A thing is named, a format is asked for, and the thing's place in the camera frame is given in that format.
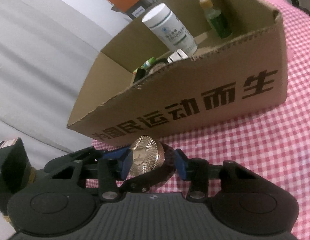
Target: dropper bottle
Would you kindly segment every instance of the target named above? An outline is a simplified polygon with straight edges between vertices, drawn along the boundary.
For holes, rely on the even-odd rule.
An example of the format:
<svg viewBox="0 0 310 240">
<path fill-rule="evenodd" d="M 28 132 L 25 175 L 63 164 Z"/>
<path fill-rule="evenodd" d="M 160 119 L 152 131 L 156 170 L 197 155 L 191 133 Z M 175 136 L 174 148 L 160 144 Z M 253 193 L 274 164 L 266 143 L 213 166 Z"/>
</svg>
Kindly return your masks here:
<svg viewBox="0 0 310 240">
<path fill-rule="evenodd" d="M 217 32 L 221 38 L 227 38 L 232 34 L 228 26 L 228 22 L 222 11 L 218 8 L 213 8 L 211 0 L 199 0 L 199 4 L 204 10 L 206 20 L 209 25 Z"/>
</svg>

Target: cardboard box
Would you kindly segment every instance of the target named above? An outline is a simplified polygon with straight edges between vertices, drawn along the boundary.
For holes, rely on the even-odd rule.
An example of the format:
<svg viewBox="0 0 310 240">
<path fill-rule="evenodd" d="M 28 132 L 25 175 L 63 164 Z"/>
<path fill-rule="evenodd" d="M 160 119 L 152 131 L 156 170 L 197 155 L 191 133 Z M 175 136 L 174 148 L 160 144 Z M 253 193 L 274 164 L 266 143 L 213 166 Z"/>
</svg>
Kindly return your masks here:
<svg viewBox="0 0 310 240">
<path fill-rule="evenodd" d="M 95 60 L 68 128 L 112 146 L 155 138 L 283 103 L 287 57 L 283 17 L 262 0 L 212 0 L 231 19 L 233 36 L 217 37 L 197 0 L 163 0 L 199 50 L 130 86 L 131 73 L 166 46 L 135 19 Z"/>
</svg>

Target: table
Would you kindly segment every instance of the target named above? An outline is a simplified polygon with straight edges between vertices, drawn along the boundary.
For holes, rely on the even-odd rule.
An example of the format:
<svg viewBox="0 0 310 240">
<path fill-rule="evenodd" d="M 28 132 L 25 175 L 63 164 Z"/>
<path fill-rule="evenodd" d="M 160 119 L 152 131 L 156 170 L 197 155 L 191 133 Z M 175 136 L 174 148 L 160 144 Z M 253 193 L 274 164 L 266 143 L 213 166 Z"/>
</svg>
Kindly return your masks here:
<svg viewBox="0 0 310 240">
<path fill-rule="evenodd" d="M 300 213 L 292 233 L 310 240 L 310 17 L 286 0 L 266 0 L 284 16 L 288 56 L 288 96 L 280 106 L 247 114 L 207 128 L 160 140 L 181 148 L 189 158 L 205 158 L 212 164 L 234 160 L 289 191 Z M 96 149 L 109 146 L 93 141 Z M 87 187 L 96 187 L 96 181 Z M 150 192 L 182 192 L 189 182 L 177 174 Z M 210 195 L 220 189 L 210 182 Z"/>
</svg>

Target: white curtain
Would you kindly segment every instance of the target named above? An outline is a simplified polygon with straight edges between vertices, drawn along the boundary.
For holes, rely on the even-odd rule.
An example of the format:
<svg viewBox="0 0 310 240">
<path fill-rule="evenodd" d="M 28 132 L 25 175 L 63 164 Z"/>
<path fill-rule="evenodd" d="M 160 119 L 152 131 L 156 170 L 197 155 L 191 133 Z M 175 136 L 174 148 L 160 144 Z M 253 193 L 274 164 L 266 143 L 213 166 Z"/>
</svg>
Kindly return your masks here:
<svg viewBox="0 0 310 240">
<path fill-rule="evenodd" d="M 97 24 L 61 0 L 0 0 L 0 142 L 21 137 L 35 168 L 91 144 L 66 124 L 98 52 L 128 23 L 115 14 Z M 0 214 L 0 240 L 13 233 Z"/>
</svg>

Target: round gold lid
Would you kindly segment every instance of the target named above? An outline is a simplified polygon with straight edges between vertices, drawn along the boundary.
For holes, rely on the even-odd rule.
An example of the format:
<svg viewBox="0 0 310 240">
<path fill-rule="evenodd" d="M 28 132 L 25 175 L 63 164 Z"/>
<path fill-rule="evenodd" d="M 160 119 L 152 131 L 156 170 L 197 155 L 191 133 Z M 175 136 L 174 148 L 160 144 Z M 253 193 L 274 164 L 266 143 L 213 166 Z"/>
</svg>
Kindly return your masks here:
<svg viewBox="0 0 310 240">
<path fill-rule="evenodd" d="M 165 153 L 162 144 L 150 136 L 139 137 L 130 148 L 133 151 L 130 174 L 134 177 L 162 166 L 164 163 Z"/>
</svg>

